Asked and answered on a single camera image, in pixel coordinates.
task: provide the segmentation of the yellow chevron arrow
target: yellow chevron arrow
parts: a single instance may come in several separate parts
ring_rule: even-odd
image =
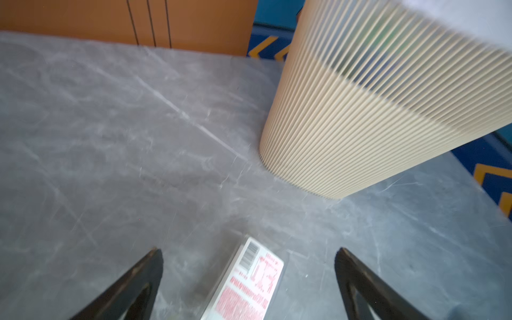
[[[473,177],[478,182],[478,184],[483,184],[483,178],[485,178],[485,174],[492,174],[495,176],[512,178],[512,170],[503,169],[498,167],[493,167],[491,165],[477,163],[475,166],[475,171],[473,172]]]
[[[274,59],[276,59],[277,61],[284,61],[284,56],[285,56],[285,54],[288,53],[288,51],[290,51],[290,45],[287,45],[281,51],[277,52],[274,55]]]
[[[254,58],[254,59],[259,59],[260,58],[260,55],[259,53],[265,49],[266,47],[268,47],[269,44],[271,44],[272,42],[276,41],[278,37],[276,36],[269,36],[268,38],[266,38],[265,40],[263,40],[263,42],[261,42],[259,45],[257,45],[256,47],[254,47],[251,51],[249,51],[249,56]]]
[[[501,193],[499,206],[507,217],[510,216],[510,211],[512,210],[512,194],[508,192]]]
[[[486,174],[512,178],[512,170],[510,169],[498,168],[491,165],[477,163],[473,177],[479,185],[483,184],[483,179],[485,178]],[[510,211],[512,210],[512,194],[509,194],[508,192],[501,193],[500,203],[498,206],[500,207],[501,211],[503,211],[503,213],[508,217],[510,215]]]

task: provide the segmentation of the gray marble floor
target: gray marble floor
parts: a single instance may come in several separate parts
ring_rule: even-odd
[[[512,318],[512,224],[451,154],[341,201],[266,171],[275,61],[0,33],[0,318],[68,319],[152,246],[197,319],[238,241],[287,261],[267,319],[346,319],[345,246],[432,319]]]

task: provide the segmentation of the beige ribbed cylinder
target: beige ribbed cylinder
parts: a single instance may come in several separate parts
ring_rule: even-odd
[[[342,198],[512,122],[512,56],[396,2],[307,0],[260,142]]]

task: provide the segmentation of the orange wall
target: orange wall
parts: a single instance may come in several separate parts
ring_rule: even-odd
[[[245,56],[257,5],[258,0],[0,0],[0,29],[167,48],[170,37],[173,48]]]

